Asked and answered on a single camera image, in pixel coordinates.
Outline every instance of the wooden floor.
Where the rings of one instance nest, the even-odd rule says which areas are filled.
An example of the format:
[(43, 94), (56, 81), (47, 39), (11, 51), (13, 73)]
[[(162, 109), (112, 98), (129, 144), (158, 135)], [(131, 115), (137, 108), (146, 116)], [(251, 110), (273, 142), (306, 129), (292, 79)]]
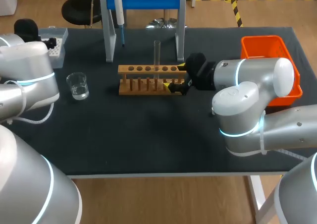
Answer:
[[(0, 17), (0, 33), (13, 32), (19, 18), (39, 27), (78, 27), (66, 22), (66, 0), (18, 0), (13, 16)], [(238, 1), (245, 27), (292, 26), (317, 72), (317, 1)], [(128, 11), (129, 28), (144, 28), (161, 10)], [(187, 5), (189, 27), (237, 27), (231, 4), (198, 1)], [(279, 176), (262, 176), (268, 196)], [(253, 224), (254, 211), (244, 177), (177, 177), (75, 180), (83, 198), (81, 224)], [(276, 217), (271, 222), (278, 223)]]

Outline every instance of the table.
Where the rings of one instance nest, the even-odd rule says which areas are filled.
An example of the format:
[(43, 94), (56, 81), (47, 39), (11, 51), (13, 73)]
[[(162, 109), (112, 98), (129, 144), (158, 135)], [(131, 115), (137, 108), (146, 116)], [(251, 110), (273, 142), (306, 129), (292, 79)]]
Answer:
[[(253, 174), (289, 171), (301, 160), (276, 151), (250, 157), (231, 155), (215, 117), (210, 116), (215, 92), (192, 88), (187, 96), (118, 96), (118, 64), (152, 64), (153, 41), (161, 41), (161, 64), (177, 64), (175, 31), (125, 31), (125, 47), (117, 40), (114, 62), (105, 63), (102, 30), (69, 29), (64, 67), (55, 70), (60, 99), (41, 125), (14, 122), (8, 126), (70, 177), (142, 177), (250, 175), (256, 211), (265, 201), (261, 180)], [(208, 60), (240, 58), (243, 36), (279, 35), (301, 75), (303, 96), (293, 106), (317, 103), (316, 77), (292, 28), (187, 28), (185, 58), (202, 52)], [(87, 75), (90, 95), (75, 101), (66, 77)], [(41, 119), (48, 108), (23, 116)], [(317, 149), (297, 149), (309, 157)]]

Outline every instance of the orange container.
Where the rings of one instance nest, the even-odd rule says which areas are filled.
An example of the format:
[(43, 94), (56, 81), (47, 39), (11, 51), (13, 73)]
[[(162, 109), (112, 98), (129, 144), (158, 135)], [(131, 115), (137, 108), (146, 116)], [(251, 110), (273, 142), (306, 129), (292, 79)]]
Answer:
[(302, 96), (303, 91), (300, 86), (299, 72), (282, 38), (275, 35), (243, 37), (241, 39), (241, 44), (241, 59), (283, 57), (289, 59), (292, 62), (295, 77), (292, 91), (286, 97), (274, 99), (268, 104), (268, 106), (289, 106), (296, 99), (299, 99)]

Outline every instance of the black stool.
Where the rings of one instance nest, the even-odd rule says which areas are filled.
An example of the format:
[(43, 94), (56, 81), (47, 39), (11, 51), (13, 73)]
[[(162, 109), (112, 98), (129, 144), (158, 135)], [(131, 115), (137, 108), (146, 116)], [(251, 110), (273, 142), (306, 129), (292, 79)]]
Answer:
[[(84, 25), (86, 28), (90, 25), (91, 18), (91, 1), (92, 0), (67, 0), (61, 8), (61, 14), (63, 18), (75, 25)], [(111, 11), (113, 24), (115, 28), (118, 28), (117, 18), (115, 11)], [(124, 26), (126, 22), (126, 11), (123, 11)], [(94, 0), (93, 8), (93, 23), (101, 21), (101, 8), (100, 0)]]

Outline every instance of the test tube rack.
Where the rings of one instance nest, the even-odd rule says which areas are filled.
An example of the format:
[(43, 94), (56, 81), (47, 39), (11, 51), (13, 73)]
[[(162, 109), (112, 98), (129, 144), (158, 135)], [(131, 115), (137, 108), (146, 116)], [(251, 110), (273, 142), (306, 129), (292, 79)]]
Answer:
[[(181, 95), (180, 92), (171, 93), (164, 83), (183, 83), (186, 71), (181, 71), (176, 65), (119, 65), (120, 79), (119, 95)], [(154, 74), (171, 76), (174, 78), (150, 78)], [(145, 78), (127, 78), (140, 75)]]

